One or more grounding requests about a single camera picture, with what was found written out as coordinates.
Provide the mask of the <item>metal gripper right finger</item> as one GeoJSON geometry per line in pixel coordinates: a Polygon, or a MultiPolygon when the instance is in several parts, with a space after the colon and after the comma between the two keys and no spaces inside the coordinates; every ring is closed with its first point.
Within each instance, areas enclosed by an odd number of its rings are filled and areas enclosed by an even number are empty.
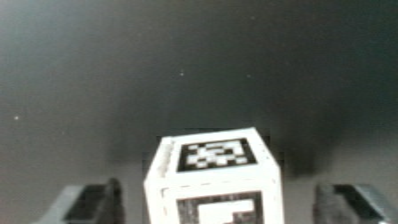
{"type": "Polygon", "coordinates": [[[398,208],[370,184],[320,183],[315,188],[315,224],[398,224],[398,208]]]}

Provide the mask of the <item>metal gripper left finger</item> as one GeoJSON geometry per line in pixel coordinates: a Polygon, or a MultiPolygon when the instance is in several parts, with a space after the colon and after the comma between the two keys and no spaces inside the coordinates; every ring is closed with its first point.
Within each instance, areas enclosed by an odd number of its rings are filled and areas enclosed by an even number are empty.
{"type": "Polygon", "coordinates": [[[66,186],[32,224],[127,224],[119,180],[66,186]]]}

